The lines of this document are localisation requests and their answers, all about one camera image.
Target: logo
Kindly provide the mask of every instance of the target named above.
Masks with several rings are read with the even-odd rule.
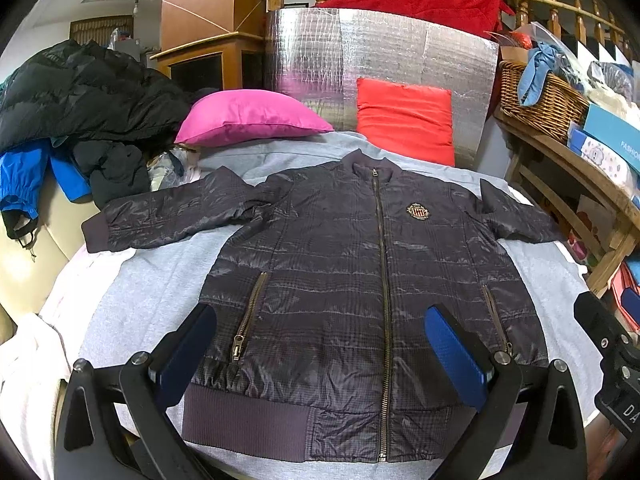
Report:
[[[426,220],[429,218],[429,211],[422,204],[412,203],[406,211],[416,220]]]

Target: metal screw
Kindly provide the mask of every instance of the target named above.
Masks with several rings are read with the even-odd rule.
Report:
[[[76,372],[81,372],[85,366],[86,366],[86,359],[79,358],[74,363],[74,370]]]
[[[511,362],[511,357],[507,352],[496,352],[494,359],[499,365],[508,365]]]
[[[146,363],[147,359],[149,359],[149,354],[146,352],[136,352],[131,356],[131,362],[135,365]]]
[[[562,359],[556,359],[554,361],[554,368],[559,372],[565,372],[569,369],[569,367],[566,365],[564,361],[562,361]]]

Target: jacket collar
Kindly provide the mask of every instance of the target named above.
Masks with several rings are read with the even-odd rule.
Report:
[[[347,172],[365,179],[370,178],[372,170],[376,169],[381,182],[389,182],[402,171],[399,166],[396,166],[388,158],[371,158],[362,153],[362,150],[355,150],[345,155],[340,163]]]

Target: pocket zipper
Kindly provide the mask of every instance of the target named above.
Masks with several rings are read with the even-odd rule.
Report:
[[[236,333],[236,336],[234,337],[234,343],[231,346],[232,361],[240,360],[240,356],[244,350],[247,333],[249,332],[251,323],[254,320],[255,304],[258,301],[258,296],[260,296],[260,291],[262,290],[264,283],[267,281],[267,276],[268,274],[266,272],[261,272],[258,279],[255,280],[254,289],[251,291],[251,296],[249,297],[249,303],[246,306],[244,317],[242,318],[242,322],[238,328],[238,333]]]
[[[484,295],[486,306],[489,308],[489,313],[491,314],[491,319],[494,322],[496,332],[502,341],[502,349],[513,357],[513,345],[510,343],[509,338],[507,338],[507,333],[500,322],[500,316],[498,316],[498,308],[495,305],[494,295],[489,290],[489,287],[484,283],[482,284],[482,294]]]

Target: pillow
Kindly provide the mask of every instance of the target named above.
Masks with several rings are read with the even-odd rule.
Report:
[[[267,90],[225,90],[193,105],[175,142],[215,147],[330,131],[328,122],[293,97]]]
[[[359,133],[384,150],[454,165],[451,90],[358,78]]]

